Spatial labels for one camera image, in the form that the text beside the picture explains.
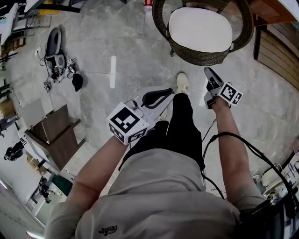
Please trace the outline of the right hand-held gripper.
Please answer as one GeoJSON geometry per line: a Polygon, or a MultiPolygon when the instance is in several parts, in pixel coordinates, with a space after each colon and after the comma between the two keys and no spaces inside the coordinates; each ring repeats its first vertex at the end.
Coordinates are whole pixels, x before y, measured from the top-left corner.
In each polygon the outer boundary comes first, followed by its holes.
{"type": "Polygon", "coordinates": [[[229,105],[237,105],[243,96],[243,93],[232,86],[231,83],[223,82],[221,77],[210,67],[204,68],[204,74],[208,80],[207,93],[204,101],[207,109],[212,109],[217,97],[225,100],[229,105]]]}

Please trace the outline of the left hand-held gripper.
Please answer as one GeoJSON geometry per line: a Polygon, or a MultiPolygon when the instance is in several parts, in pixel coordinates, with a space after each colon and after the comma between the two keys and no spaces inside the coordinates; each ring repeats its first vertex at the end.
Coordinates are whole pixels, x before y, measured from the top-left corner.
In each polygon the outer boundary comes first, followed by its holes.
{"type": "Polygon", "coordinates": [[[126,102],[120,102],[110,113],[107,120],[111,133],[124,145],[145,136],[173,98],[171,88],[142,88],[126,102]]]}

